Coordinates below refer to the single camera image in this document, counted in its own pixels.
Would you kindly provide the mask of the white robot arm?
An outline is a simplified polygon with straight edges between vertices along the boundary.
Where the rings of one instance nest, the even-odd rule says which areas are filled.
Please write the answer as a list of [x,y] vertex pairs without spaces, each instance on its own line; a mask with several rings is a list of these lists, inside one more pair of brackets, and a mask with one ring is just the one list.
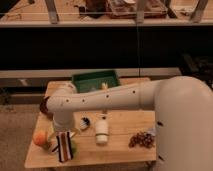
[[57,132],[74,126],[71,116],[89,110],[153,110],[155,171],[213,171],[213,90],[194,77],[117,86],[78,93],[70,84],[46,102]]

